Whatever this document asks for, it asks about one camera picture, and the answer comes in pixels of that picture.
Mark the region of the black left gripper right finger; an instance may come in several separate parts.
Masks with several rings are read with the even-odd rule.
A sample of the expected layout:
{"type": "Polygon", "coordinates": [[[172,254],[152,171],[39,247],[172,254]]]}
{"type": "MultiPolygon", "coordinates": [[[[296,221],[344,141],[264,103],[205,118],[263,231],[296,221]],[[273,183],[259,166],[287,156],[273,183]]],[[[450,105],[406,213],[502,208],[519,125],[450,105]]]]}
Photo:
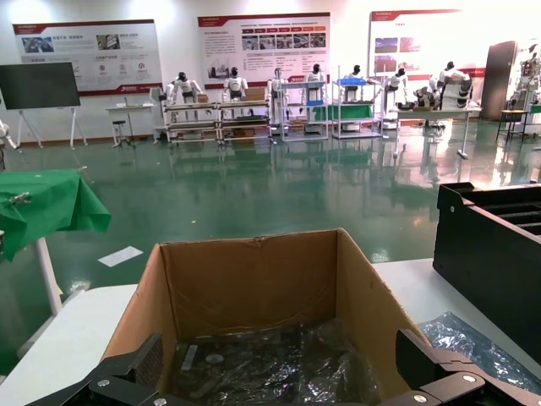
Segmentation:
{"type": "Polygon", "coordinates": [[[396,333],[396,368],[410,390],[384,405],[506,405],[505,394],[465,356],[435,349],[412,331],[396,333]]]}

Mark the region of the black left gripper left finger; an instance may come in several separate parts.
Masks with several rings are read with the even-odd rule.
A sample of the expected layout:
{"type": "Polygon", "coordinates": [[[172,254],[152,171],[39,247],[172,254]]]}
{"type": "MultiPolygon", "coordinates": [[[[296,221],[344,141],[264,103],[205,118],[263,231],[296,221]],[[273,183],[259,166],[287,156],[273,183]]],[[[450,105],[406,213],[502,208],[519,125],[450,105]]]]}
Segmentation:
{"type": "Polygon", "coordinates": [[[104,359],[64,405],[176,405],[178,400],[158,389],[163,375],[164,349],[153,333],[133,352],[104,359]]]}

